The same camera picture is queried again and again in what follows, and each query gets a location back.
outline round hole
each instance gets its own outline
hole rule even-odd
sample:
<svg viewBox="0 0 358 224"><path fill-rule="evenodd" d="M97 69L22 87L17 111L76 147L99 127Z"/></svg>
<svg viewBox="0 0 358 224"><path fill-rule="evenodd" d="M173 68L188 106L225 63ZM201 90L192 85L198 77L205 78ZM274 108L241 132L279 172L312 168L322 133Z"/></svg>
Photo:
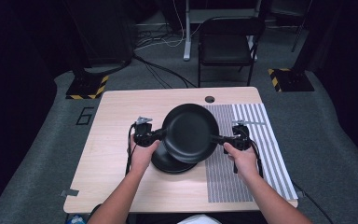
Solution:
<svg viewBox="0 0 358 224"><path fill-rule="evenodd" d="M212 97L212 96L205 97L205 102L208 103L208 104L213 103L214 102L214 97Z"/></svg>

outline forearm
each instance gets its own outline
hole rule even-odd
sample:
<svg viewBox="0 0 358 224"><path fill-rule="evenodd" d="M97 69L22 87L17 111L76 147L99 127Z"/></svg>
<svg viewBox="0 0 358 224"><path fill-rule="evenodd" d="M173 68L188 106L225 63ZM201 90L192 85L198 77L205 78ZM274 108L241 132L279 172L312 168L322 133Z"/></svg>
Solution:
<svg viewBox="0 0 358 224"><path fill-rule="evenodd" d="M269 224L311 223L259 175L248 176L245 182Z"/></svg>
<svg viewBox="0 0 358 224"><path fill-rule="evenodd" d="M143 173L130 171L91 217L89 224L123 224Z"/></svg>

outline person's right hand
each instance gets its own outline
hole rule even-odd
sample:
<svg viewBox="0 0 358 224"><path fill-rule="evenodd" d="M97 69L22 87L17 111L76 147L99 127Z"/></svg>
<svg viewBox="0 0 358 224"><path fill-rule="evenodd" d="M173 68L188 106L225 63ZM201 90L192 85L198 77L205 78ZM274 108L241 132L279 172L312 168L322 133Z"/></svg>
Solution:
<svg viewBox="0 0 358 224"><path fill-rule="evenodd" d="M251 175L258 175L256 167L256 157L253 147L249 147L244 151L237 150L230 143L223 144L228 152L228 158L235 162L238 168L238 176L246 182Z"/></svg>

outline person's left hand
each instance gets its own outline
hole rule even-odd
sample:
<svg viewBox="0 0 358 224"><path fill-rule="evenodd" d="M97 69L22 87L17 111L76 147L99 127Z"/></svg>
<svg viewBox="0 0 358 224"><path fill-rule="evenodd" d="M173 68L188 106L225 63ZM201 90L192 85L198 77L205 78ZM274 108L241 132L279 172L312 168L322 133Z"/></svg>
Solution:
<svg viewBox="0 0 358 224"><path fill-rule="evenodd" d="M153 152L158 148L159 140L156 140L150 147L141 147L135 144L133 134L131 135L131 150L133 150L130 172L143 174L150 164Z"/></svg>

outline wooden table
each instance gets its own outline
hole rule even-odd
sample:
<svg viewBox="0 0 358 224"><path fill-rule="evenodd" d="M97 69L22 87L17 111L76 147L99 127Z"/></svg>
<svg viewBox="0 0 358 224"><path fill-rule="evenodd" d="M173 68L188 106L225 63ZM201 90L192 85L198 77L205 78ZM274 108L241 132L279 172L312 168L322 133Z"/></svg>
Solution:
<svg viewBox="0 0 358 224"><path fill-rule="evenodd" d="M64 211L89 213L102 203L123 179L127 162L127 136L138 117L151 118L152 130L162 126L165 116L181 104L260 104L256 88L205 88L104 93L89 138L80 158ZM297 200L289 201L297 206ZM161 172L150 164L133 201L131 212L213 212L258 210L254 202L208 203L205 162L179 175Z"/></svg>

